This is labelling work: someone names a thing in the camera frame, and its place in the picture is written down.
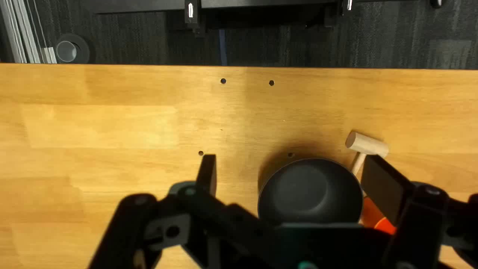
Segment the wooden mallet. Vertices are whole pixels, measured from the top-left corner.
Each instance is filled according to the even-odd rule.
[[[358,176],[358,170],[362,165],[365,155],[385,156],[388,153],[388,146],[383,141],[356,131],[349,131],[345,144],[358,152],[351,170],[355,176]]]

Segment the screw hole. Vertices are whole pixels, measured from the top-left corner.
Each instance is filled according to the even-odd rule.
[[[177,225],[171,225],[165,229],[165,235],[167,237],[176,237],[179,234],[179,226]]]

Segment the black bowl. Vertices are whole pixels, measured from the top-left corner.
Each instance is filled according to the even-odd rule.
[[[283,222],[356,222],[361,188],[345,167],[321,159],[300,159],[262,179],[259,218]]]

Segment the metal frame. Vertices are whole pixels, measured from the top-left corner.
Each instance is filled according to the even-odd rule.
[[[183,0],[83,0],[94,13],[183,10]],[[337,0],[201,0],[201,8],[271,7],[337,2]]]

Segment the metal bolt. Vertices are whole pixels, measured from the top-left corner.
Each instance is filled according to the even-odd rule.
[[[192,2],[188,4],[188,17],[194,17],[194,4]]]
[[[346,10],[352,10],[353,0],[346,0]]]
[[[395,269],[415,269],[409,261],[397,261]]]
[[[298,262],[297,269],[318,269],[318,267],[313,262],[304,259]]]
[[[183,191],[186,195],[194,195],[195,194],[195,189],[194,188],[188,188]]]

